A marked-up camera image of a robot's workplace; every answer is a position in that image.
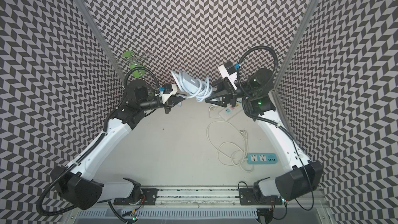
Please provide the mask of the pale blue power strip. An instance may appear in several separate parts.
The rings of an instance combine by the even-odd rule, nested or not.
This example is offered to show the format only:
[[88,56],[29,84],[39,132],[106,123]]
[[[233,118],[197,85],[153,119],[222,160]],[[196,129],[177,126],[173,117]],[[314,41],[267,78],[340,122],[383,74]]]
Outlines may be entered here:
[[171,71],[171,74],[180,91],[189,94],[186,96],[187,99],[196,98],[198,102],[202,102],[209,94],[207,81],[196,79],[184,71]]

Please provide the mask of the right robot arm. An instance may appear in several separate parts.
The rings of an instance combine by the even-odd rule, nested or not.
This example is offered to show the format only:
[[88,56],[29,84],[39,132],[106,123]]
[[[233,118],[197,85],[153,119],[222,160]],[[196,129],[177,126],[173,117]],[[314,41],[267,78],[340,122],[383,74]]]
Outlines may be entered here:
[[235,106],[241,99],[247,117],[257,122],[275,149],[282,171],[273,177],[254,183],[257,201],[279,196],[284,200],[296,200],[305,194],[313,194],[323,173],[319,161],[311,161],[283,125],[268,93],[273,87],[272,71],[261,68],[245,82],[238,81],[238,65],[222,65],[218,68],[221,79],[216,91],[205,101],[217,106]]

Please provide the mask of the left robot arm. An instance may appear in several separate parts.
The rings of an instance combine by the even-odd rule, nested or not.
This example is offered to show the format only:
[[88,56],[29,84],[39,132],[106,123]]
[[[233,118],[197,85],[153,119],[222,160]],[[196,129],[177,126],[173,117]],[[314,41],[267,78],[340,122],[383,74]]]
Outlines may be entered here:
[[129,199],[136,203],[141,198],[140,184],[130,178],[120,182],[100,183],[96,172],[115,147],[147,116],[147,111],[171,108],[184,100],[179,84],[165,84],[159,89],[144,80],[128,83],[119,106],[107,117],[104,130],[66,167],[57,166],[51,172],[50,188],[69,202],[72,208],[86,210],[95,204],[112,199]]

